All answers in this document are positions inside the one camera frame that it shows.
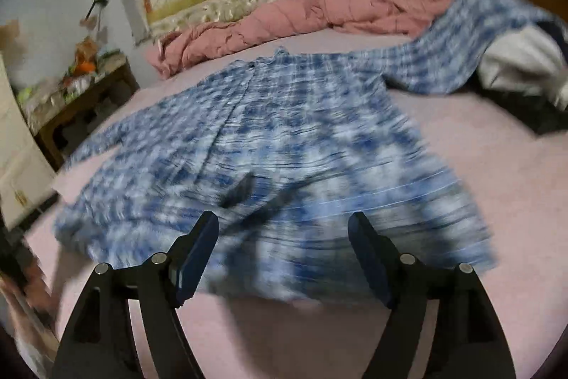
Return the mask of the black garment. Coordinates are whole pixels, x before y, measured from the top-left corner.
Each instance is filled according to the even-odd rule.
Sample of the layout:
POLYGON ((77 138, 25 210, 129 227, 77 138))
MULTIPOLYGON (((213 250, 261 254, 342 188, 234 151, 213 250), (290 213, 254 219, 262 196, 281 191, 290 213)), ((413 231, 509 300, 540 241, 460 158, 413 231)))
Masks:
POLYGON ((537 136, 566 132, 568 129, 567 111, 559 110, 544 96, 486 90, 476 74, 467 81, 464 87, 510 113, 537 136))

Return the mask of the cream cabinet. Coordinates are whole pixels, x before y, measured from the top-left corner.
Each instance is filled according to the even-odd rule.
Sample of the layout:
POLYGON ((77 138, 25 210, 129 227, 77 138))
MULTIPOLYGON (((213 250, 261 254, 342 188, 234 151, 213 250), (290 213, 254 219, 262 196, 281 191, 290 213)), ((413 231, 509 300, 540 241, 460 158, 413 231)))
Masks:
POLYGON ((8 229, 51 193, 55 172, 38 148, 0 64, 1 213, 8 229))

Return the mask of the pink quilted blanket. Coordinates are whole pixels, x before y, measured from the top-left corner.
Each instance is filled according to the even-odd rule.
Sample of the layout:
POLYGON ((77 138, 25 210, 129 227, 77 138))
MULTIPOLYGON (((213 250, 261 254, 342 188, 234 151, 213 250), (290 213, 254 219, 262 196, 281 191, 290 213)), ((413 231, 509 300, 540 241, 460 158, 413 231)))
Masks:
POLYGON ((166 34, 146 49, 162 79, 279 38, 335 29, 416 38, 453 0, 276 0, 236 22, 207 22, 166 34))

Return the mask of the blue white plaid shirt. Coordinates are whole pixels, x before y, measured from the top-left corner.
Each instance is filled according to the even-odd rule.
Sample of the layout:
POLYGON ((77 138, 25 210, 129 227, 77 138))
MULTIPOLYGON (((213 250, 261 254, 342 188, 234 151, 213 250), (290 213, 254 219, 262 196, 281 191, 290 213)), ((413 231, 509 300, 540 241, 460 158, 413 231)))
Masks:
POLYGON ((234 61, 90 136, 70 164, 114 156, 55 236, 120 269, 210 211, 219 239, 199 289, 281 301, 370 296, 348 239, 354 212, 427 265, 491 269, 476 203, 388 90, 459 90, 497 38, 550 17, 524 0, 454 0, 403 45, 234 61))

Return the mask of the orange toy on table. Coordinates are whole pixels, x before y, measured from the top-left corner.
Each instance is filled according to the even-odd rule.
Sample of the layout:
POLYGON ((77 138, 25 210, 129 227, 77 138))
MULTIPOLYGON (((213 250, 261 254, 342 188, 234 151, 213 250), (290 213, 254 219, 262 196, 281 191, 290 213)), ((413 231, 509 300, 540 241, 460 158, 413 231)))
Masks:
POLYGON ((77 77, 95 72, 97 69, 96 55, 98 45, 90 38, 85 37, 75 45, 74 61, 67 70, 66 75, 77 77))

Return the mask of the white navy garment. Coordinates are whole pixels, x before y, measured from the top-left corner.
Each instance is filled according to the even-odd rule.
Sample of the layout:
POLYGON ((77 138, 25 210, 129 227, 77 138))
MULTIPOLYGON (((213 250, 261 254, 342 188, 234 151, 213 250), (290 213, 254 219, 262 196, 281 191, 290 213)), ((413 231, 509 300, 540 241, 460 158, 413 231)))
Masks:
POLYGON ((484 52, 477 76, 485 90, 543 96, 567 109, 567 30, 542 21, 503 34, 484 52))

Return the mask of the pink bed sheet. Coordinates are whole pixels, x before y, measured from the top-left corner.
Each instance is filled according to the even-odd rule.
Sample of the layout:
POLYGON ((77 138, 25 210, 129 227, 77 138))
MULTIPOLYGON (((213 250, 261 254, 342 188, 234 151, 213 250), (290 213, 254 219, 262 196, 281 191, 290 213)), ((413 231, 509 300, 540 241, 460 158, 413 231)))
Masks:
MULTIPOLYGON (((529 378, 567 323, 567 137, 533 136, 475 94, 392 98, 467 184, 498 263, 483 276, 516 374, 529 378)), ((223 300, 200 294, 179 318, 209 378, 358 378, 384 328, 378 303, 223 300)))

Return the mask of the dark wooden side table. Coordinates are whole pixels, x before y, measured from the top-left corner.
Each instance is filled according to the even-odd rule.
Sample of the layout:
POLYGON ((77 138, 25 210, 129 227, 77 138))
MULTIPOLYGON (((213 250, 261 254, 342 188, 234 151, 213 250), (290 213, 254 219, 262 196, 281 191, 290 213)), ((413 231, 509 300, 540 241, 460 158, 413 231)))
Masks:
POLYGON ((94 72, 43 81, 23 90, 16 101, 40 151, 59 170, 78 145, 139 88, 127 57, 112 51, 94 72))

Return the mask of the wall mounted desk lamp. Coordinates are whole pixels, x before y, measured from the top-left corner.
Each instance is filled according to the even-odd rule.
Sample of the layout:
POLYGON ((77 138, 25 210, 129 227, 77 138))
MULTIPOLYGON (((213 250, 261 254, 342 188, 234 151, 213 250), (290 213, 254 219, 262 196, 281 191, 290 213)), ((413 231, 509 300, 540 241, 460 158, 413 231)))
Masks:
POLYGON ((88 12, 79 24, 88 31, 92 31, 98 23, 98 15, 107 7, 108 3, 109 0, 93 0, 88 12))

